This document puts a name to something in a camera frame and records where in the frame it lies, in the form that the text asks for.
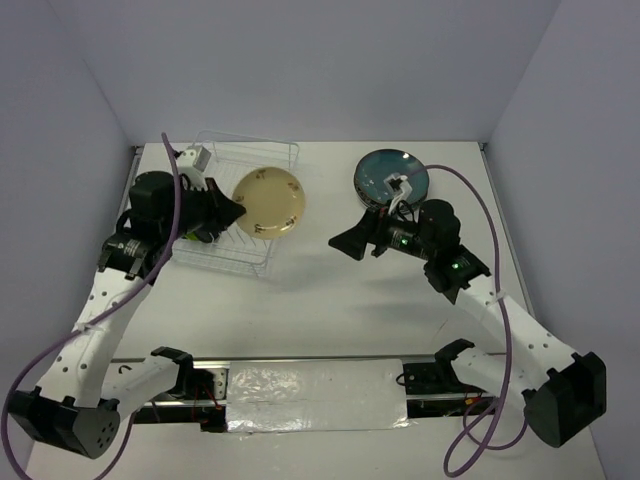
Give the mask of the blue white floral plate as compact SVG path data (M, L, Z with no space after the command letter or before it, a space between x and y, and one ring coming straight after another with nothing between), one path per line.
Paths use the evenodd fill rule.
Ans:
M369 210L379 210L387 207L392 200L392 196L380 191L367 192L364 190L356 190L356 195L361 204Z

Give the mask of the cream small plate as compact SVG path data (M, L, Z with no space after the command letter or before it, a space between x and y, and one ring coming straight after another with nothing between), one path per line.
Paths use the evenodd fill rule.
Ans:
M232 199L246 208L236 221L252 238L273 240L287 235L302 219L306 195L301 182L289 171L261 167L236 185Z

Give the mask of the dark green plate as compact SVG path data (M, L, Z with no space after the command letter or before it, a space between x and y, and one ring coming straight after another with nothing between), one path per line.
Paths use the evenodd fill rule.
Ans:
M425 165L403 150L379 149L366 154L356 165L353 183L361 203L378 208L399 192L391 183L400 177L406 177L411 187L407 202L412 207L426 199L430 177Z

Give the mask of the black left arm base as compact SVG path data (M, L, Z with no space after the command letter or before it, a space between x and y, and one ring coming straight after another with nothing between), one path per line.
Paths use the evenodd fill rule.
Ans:
M184 394L163 393L136 414L137 425L188 425L201 432L227 431L226 406L230 383L229 361L199 359Z

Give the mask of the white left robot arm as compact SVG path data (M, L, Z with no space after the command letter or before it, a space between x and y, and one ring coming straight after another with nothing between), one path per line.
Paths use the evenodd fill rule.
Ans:
M133 314L173 242L193 234L211 243L246 212L213 178L139 175L129 207L102 246L89 298L51 368L30 391L10 394L8 412L35 441L90 459L102 456L121 421L155 397L189 398L201 380L191 354L166 346L109 382L106 374Z

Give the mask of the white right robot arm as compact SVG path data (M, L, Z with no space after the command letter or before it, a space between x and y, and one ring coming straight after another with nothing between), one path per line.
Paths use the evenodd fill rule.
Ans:
M438 293L474 317L495 339L512 349L507 401L522 410L533 432L559 448L604 415L607 371L593 352L580 354L546 330L497 285L489 269L460 241L461 224L450 203L427 200L415 220L388 207L368 210L329 246L360 261L371 247L375 257L391 249L424 262L424 274Z

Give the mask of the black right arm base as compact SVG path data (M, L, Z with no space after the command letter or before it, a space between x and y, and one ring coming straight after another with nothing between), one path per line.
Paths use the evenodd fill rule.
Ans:
M479 415L494 400L479 387L461 383L451 368L436 361L404 363L396 383L404 388L410 419L462 416L468 408Z

